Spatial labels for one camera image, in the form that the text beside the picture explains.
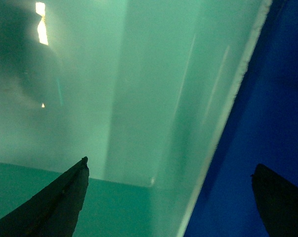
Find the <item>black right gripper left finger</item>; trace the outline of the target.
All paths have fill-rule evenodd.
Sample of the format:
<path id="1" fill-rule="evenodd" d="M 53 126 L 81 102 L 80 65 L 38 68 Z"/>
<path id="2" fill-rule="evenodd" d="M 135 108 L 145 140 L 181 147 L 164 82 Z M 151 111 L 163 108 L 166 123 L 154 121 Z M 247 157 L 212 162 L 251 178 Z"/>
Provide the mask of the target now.
<path id="1" fill-rule="evenodd" d="M 0 219 L 0 237 L 71 237 L 89 179 L 84 157 L 48 186 Z"/>

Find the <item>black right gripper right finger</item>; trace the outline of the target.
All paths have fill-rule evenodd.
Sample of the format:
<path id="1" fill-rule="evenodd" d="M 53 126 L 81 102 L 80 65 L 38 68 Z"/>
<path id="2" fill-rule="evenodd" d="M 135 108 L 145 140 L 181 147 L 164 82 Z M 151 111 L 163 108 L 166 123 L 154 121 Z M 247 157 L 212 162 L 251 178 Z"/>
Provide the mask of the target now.
<path id="1" fill-rule="evenodd" d="M 298 237 L 298 187 L 259 163 L 251 175 L 252 190 L 270 237 Z"/>

